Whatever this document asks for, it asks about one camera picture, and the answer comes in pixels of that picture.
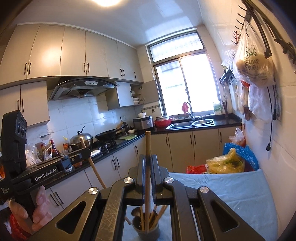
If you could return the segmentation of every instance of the range hood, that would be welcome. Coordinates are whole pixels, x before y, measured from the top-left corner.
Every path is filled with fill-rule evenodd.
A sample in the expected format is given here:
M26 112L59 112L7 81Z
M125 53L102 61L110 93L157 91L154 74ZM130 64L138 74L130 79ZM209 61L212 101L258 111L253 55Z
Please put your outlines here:
M97 96L116 84L100 77L61 77L50 100Z

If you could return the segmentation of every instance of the metal screw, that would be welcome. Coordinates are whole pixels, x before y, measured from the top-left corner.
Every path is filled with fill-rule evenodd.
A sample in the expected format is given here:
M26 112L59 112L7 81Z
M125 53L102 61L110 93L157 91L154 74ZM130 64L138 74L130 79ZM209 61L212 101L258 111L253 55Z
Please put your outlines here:
M131 177L126 177L123 181L125 183L132 183L133 182L133 179Z
M91 194L91 195L94 195L94 194L96 194L98 192L98 189L97 188L90 188L89 189L89 194Z
M203 193L208 193L209 189L208 189L208 187L202 186L202 187L200 187L200 191Z
M173 181L174 181L174 179L172 177L166 177L165 178L166 183L172 183Z

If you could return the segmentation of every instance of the red sleeve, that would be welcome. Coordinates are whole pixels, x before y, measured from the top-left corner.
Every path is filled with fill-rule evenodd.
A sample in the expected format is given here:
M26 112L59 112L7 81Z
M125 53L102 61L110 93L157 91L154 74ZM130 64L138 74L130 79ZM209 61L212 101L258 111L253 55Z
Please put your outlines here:
M23 230L19 226L13 214L10 215L9 222L10 222L11 232L12 232L11 236L13 237L13 239L15 241L27 241L31 235L28 234L25 230Z

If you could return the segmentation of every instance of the rice cooker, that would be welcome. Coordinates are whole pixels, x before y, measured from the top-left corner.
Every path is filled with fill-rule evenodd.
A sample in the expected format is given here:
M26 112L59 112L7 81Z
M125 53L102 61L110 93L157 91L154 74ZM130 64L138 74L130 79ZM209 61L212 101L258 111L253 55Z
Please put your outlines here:
M144 118L138 117L133 119L133 126L136 130L146 130L154 127L152 116L145 116Z

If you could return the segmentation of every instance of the window pane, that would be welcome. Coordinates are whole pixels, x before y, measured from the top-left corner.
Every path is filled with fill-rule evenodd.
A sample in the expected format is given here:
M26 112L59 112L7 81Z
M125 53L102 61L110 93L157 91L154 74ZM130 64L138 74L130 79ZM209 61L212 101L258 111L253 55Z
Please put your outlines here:
M183 35L157 45L151 46L153 62L175 56L178 54L203 49L197 33Z
M179 61L156 67L167 115L182 114L184 102L188 101L185 82Z
M193 112L213 110L219 103L212 69L206 54L181 58Z

